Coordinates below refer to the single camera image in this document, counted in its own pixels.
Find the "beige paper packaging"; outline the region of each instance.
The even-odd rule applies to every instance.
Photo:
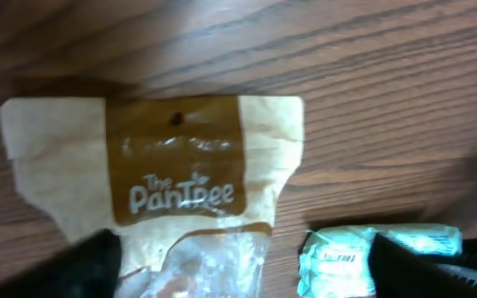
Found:
[[[216,248],[235,249],[263,261],[277,198],[303,149],[298,97],[10,99],[0,119],[17,192],[45,210],[70,242],[111,228],[123,240],[122,276],[178,266],[190,275],[154,275],[161,284],[145,289],[153,287],[156,297],[202,291],[184,266],[201,274],[208,265],[192,265],[194,255],[182,265],[171,257],[193,247],[215,250],[212,256]],[[251,274],[237,268],[223,270]]]

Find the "mint green packet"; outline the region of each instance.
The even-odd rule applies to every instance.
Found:
[[[323,228],[306,240],[300,255],[297,294],[310,298],[366,297],[375,294],[367,259],[374,235],[385,237],[418,254],[461,254],[458,228],[410,223]]]

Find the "food package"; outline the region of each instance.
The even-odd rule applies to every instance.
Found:
[[[300,255],[297,293],[307,298],[368,297],[375,294],[368,256],[374,236],[383,236],[418,254],[461,254],[458,228],[442,224],[374,224],[323,228],[312,232]]]
[[[300,98],[10,99],[0,120],[26,202],[70,242],[121,237],[118,297],[258,295]]]

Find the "brown wooden surface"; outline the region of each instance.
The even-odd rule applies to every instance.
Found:
[[[440,220],[477,236],[477,0],[0,0],[0,103],[67,94],[305,99],[266,297],[296,296],[308,228]],[[0,134],[0,280],[65,245],[15,195]]]

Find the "wood grain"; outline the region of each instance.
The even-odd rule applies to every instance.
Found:
[[[308,228],[440,221],[477,236],[477,1],[0,0],[0,104],[67,94],[305,99],[266,297],[296,296]],[[0,135],[0,280],[64,246],[15,195]]]

